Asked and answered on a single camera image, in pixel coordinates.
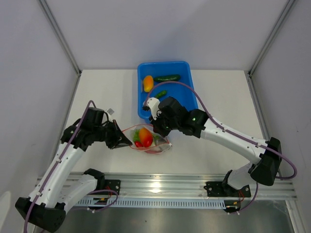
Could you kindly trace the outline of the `green toy lettuce leaf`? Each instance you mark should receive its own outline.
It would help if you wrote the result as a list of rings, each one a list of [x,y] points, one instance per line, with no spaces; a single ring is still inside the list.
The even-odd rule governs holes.
[[[135,130],[134,133],[133,133],[132,138],[133,138],[133,141],[134,141],[134,142],[135,142],[135,141],[140,141],[140,140],[139,140],[139,136],[138,136],[139,131],[140,131],[140,130]],[[156,134],[154,134],[154,133],[151,133],[151,134],[153,135],[153,141],[154,141],[154,140],[159,140],[159,139],[161,139],[160,136],[158,136],[158,135],[156,135]]]

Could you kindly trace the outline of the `red toy chili pepper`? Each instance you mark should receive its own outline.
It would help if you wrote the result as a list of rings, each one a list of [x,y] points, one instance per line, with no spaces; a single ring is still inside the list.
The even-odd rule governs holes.
[[[142,148],[143,147],[143,145],[142,145],[142,143],[140,141],[135,141],[135,146],[137,148]]]

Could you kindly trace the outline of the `clear orange-zipper zip bag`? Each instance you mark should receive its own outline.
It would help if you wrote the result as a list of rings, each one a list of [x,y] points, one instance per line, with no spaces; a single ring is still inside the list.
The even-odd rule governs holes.
[[[132,142],[131,149],[146,154],[157,155],[169,151],[173,146],[167,137],[153,132],[151,124],[137,124],[122,130]]]

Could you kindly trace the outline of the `red orange toy mango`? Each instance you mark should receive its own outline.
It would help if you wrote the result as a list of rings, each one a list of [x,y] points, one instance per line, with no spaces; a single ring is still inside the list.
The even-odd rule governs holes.
[[[145,148],[149,148],[153,143],[153,135],[146,128],[141,128],[139,133],[139,140]]]

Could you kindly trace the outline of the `green toy chili pepper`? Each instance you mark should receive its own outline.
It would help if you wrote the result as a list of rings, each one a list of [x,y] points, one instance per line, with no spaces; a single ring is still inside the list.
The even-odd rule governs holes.
[[[167,90],[163,90],[155,95],[155,98],[160,99],[167,95]]]

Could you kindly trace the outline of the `dark green toy cucumber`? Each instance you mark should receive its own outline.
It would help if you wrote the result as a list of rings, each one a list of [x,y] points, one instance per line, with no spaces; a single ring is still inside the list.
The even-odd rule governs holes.
[[[179,74],[154,77],[154,81],[157,83],[168,82],[168,81],[179,81],[180,79],[181,79],[181,76]]]

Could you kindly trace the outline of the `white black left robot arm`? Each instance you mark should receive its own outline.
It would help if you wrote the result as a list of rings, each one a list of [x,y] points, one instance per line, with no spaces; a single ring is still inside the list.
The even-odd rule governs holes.
[[[117,191],[106,188],[105,174],[92,168],[87,169],[74,185],[63,190],[73,167],[95,142],[104,142],[111,150],[132,145],[107,111],[87,107],[82,117],[64,130],[58,151],[40,183],[28,197],[16,201],[15,208],[25,220],[24,232],[31,223],[54,233],[84,196],[118,195]]]

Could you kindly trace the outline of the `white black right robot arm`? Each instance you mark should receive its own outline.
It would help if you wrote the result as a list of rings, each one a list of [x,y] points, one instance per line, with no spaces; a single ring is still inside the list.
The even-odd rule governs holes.
[[[248,160],[248,164],[225,175],[222,191],[226,195],[233,196],[253,183],[265,186],[274,184],[282,160],[275,154],[280,152],[278,139],[272,137],[266,141],[252,138],[214,120],[200,109],[188,111],[173,97],[163,101],[149,98],[145,105],[150,108],[149,120],[154,132],[162,137],[172,130],[178,130],[184,135],[220,144]]]

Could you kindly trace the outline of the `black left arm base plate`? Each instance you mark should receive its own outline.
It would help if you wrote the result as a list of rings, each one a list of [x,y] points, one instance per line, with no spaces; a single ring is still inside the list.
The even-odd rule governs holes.
[[[114,192],[119,194],[121,189],[121,180],[105,180],[104,188],[109,190],[108,195],[110,196],[115,195]]]

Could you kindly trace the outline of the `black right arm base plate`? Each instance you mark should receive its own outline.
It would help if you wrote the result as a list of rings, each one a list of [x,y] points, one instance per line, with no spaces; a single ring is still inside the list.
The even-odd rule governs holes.
[[[223,182],[209,181],[205,183],[205,186],[203,188],[206,190],[208,197],[224,197],[224,198],[251,197],[249,185],[246,185],[238,190],[232,188],[229,185],[224,185]]]

